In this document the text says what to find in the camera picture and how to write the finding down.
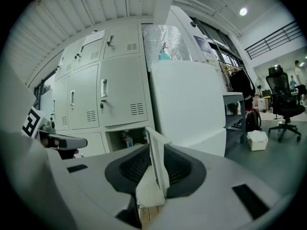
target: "locker door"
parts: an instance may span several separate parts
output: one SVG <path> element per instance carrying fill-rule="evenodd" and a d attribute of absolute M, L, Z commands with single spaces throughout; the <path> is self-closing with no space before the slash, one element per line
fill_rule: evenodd
<path fill-rule="evenodd" d="M 99 39 L 81 47 L 81 54 L 76 59 L 75 70 L 99 61 L 103 39 Z"/>
<path fill-rule="evenodd" d="M 85 157 L 106 153 L 100 133 L 74 134 L 71 136 L 87 139 L 87 146 L 85 148 L 78 149 L 79 154 L 83 154 Z"/>
<path fill-rule="evenodd" d="M 67 46 L 60 58 L 59 68 L 57 68 L 55 81 L 70 73 L 74 64 L 75 55 L 78 53 L 84 38 Z"/>
<path fill-rule="evenodd" d="M 97 70 L 98 65 L 94 65 L 71 75 L 68 91 L 68 118 L 71 129 L 99 127 Z"/>
<path fill-rule="evenodd" d="M 139 53 L 138 25 L 112 27 L 107 41 L 110 41 L 110 46 L 106 44 L 104 59 Z"/>
<path fill-rule="evenodd" d="M 104 126 L 148 120 L 139 56 L 116 57 L 101 62 L 101 100 Z"/>
<path fill-rule="evenodd" d="M 56 130 L 69 130 L 67 116 L 67 90 L 69 77 L 62 78 L 55 82 L 52 90 L 55 110 Z"/>

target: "office chair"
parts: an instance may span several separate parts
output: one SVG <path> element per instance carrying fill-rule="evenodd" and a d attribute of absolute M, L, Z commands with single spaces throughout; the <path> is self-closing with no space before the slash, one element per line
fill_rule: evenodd
<path fill-rule="evenodd" d="M 286 130 L 290 130 L 297 135 L 297 141 L 301 140 L 301 133 L 297 131 L 295 125 L 290 125 L 290 118 L 299 115 L 305 111 L 305 107 L 296 104 L 296 99 L 291 95 L 290 86 L 288 81 L 288 75 L 283 72 L 280 66 L 269 69 L 269 76 L 266 77 L 270 89 L 272 91 L 272 107 L 273 113 L 282 115 L 285 119 L 284 124 L 279 124 L 276 127 L 269 129 L 269 133 L 273 129 L 282 129 L 282 135 L 278 138 L 278 142 L 281 142 Z"/>

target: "ventilation grille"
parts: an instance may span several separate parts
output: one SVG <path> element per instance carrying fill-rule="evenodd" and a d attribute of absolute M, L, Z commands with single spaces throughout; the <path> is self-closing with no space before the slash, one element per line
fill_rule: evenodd
<path fill-rule="evenodd" d="M 99 51 L 92 53 L 91 54 L 91 59 L 97 58 L 98 57 L 98 53 L 99 53 Z"/>
<path fill-rule="evenodd" d="M 67 116 L 62 117 L 62 124 L 67 125 Z"/>
<path fill-rule="evenodd" d="M 67 65 L 66 71 L 69 71 L 71 69 L 71 63 Z"/>
<path fill-rule="evenodd" d="M 95 111 L 86 112 L 86 120 L 88 122 L 96 121 L 96 112 Z"/>
<path fill-rule="evenodd" d="M 143 103 L 131 104 L 131 115 L 144 114 Z"/>
<path fill-rule="evenodd" d="M 127 50 L 136 50 L 137 44 L 127 44 Z"/>

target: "plastic sheet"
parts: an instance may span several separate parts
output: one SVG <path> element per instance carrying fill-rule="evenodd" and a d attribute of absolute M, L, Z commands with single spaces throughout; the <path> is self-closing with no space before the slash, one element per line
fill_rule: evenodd
<path fill-rule="evenodd" d="M 159 60 L 189 60 L 191 54 L 183 37 L 175 26 L 143 24 L 144 49 L 147 69 Z"/>

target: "black slot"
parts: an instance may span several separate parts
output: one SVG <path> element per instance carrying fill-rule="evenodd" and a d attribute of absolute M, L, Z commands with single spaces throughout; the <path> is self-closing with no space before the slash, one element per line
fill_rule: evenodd
<path fill-rule="evenodd" d="M 234 186 L 232 189 L 254 220 L 269 210 L 246 184 Z"/>
<path fill-rule="evenodd" d="M 71 167 L 68 167 L 67 170 L 69 173 L 73 173 L 73 172 L 76 172 L 76 171 L 80 171 L 80 170 L 84 170 L 88 168 L 85 164 L 79 164 L 79 165 L 76 165 L 76 166 L 71 166 Z"/>

